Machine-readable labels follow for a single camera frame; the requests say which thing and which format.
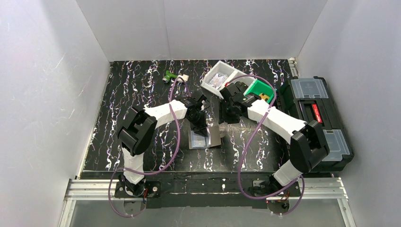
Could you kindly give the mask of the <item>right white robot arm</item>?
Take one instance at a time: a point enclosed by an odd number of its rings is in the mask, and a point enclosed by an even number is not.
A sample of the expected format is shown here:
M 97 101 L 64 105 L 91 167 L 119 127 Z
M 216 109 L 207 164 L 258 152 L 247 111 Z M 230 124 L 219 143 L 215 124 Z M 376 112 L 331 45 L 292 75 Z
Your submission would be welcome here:
M 277 133 L 289 145 L 289 160 L 273 175 L 272 183 L 285 187 L 300 175 L 309 173 L 329 154 L 322 125 L 305 122 L 272 106 L 260 95 L 244 94 L 241 85 L 230 83 L 221 91 L 220 122 L 239 122 L 241 116 Z

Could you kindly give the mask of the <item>cards in white bin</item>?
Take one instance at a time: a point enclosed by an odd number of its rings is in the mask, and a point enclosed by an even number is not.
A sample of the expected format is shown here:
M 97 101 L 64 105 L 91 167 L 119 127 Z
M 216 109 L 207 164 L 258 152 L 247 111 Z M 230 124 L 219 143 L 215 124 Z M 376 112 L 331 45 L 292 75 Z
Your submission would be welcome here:
M 216 73 L 213 78 L 210 79 L 208 84 L 215 89 L 218 89 L 228 78 L 226 74 Z

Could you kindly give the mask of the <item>black tool box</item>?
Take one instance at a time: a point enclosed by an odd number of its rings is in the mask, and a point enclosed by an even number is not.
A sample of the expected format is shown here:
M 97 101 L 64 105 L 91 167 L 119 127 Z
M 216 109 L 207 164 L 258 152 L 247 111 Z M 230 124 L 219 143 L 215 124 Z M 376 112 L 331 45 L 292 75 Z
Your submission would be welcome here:
M 322 77 L 289 79 L 278 89 L 278 108 L 305 122 L 290 137 L 287 157 L 303 173 L 339 172 L 354 152 Z

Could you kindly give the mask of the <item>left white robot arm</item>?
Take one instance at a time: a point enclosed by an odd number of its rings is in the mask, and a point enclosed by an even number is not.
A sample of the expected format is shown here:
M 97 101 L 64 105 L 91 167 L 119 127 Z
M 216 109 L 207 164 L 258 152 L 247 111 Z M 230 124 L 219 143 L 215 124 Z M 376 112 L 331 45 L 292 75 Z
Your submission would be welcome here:
M 205 95 L 193 93 L 192 96 L 178 98 L 156 107 L 129 109 L 120 126 L 117 138 L 124 157 L 124 179 L 137 185 L 149 173 L 143 171 L 143 153 L 149 148 L 154 131 L 159 126 L 181 119 L 187 119 L 191 130 L 207 137 Z

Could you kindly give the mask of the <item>green plastic bin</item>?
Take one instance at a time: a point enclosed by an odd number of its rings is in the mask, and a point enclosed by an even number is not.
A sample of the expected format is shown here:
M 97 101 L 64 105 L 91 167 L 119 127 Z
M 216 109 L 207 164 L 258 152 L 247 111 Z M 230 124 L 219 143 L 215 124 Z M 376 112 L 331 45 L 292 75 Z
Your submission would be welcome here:
M 267 102 L 270 104 L 273 98 L 275 97 L 274 96 L 275 91 L 276 89 L 272 88 L 270 85 L 256 79 L 248 86 L 248 88 L 244 92 L 244 95 L 247 95 L 249 93 L 253 93 L 256 95 L 259 95 L 260 93 L 265 93 L 270 96 L 270 99 Z

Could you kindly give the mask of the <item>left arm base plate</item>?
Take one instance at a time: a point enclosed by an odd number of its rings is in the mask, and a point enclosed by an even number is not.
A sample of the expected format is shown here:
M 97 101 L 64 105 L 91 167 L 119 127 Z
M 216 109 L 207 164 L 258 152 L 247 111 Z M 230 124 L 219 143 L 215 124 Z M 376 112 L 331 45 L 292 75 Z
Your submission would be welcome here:
M 142 180 L 138 184 L 132 184 L 128 181 L 119 181 L 112 192 L 116 198 L 158 198 L 161 183 Z

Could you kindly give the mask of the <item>white two-compartment bin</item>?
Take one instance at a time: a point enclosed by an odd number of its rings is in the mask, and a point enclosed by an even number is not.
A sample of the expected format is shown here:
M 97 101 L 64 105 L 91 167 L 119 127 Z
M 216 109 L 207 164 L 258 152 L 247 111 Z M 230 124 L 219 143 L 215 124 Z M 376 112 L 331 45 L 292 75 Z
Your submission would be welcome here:
M 224 88 L 225 84 L 230 80 L 245 74 L 246 73 L 224 63 L 223 61 L 218 61 L 204 76 L 201 87 L 222 99 L 223 96 L 220 91 Z

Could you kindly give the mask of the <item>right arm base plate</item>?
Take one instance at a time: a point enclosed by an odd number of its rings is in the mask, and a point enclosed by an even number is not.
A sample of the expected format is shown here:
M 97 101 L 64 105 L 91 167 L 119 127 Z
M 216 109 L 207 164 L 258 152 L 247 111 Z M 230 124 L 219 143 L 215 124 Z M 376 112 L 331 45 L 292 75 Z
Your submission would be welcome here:
M 261 197 L 276 192 L 281 188 L 282 186 L 279 183 L 270 184 L 268 180 L 255 180 L 252 181 L 252 185 L 248 187 L 246 192 L 250 193 L 252 196 Z M 279 199 L 298 197 L 301 195 L 301 189 L 299 183 L 295 182 L 286 190 L 275 195 L 275 197 L 278 197 Z

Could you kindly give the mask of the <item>green white pipe fitting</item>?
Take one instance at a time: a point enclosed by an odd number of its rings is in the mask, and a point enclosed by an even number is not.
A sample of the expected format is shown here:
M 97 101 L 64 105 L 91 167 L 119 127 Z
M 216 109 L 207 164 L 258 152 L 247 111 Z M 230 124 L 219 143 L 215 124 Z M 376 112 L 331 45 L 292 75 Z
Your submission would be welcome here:
M 177 80 L 178 83 L 183 83 L 184 81 L 187 82 L 189 79 L 188 75 L 182 74 L 182 75 L 175 75 L 171 73 L 170 71 L 166 71 L 165 75 L 163 76 L 163 82 L 168 84 L 172 80 Z

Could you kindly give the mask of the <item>aluminium frame rail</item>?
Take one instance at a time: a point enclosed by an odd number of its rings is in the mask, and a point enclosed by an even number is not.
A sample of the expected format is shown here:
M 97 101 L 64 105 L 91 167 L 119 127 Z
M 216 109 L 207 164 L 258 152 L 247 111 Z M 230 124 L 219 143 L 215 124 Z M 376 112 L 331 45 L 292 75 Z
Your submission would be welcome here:
M 276 196 L 265 202 L 284 199 L 285 202 L 298 199 L 336 199 L 344 223 L 356 225 L 349 204 L 348 195 L 341 178 L 299 179 Z M 145 190 L 139 196 L 126 191 L 118 180 L 84 179 L 69 182 L 60 227 L 68 227 L 77 201 L 140 201 L 148 209 L 167 207 L 259 207 L 260 200 L 245 197 L 232 177 L 216 175 L 178 176 L 166 179 L 147 180 Z

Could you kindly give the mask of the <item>yellow item in green bin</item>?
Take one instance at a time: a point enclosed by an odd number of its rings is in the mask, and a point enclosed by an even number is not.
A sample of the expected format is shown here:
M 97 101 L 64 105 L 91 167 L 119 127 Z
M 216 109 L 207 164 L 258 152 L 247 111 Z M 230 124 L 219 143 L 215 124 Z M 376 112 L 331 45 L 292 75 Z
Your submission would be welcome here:
M 268 100 L 270 99 L 270 96 L 267 95 L 267 94 L 265 94 L 265 93 L 260 93 L 260 94 L 259 94 L 259 97 L 260 97 L 262 100 L 266 101 L 266 102 L 268 102 Z

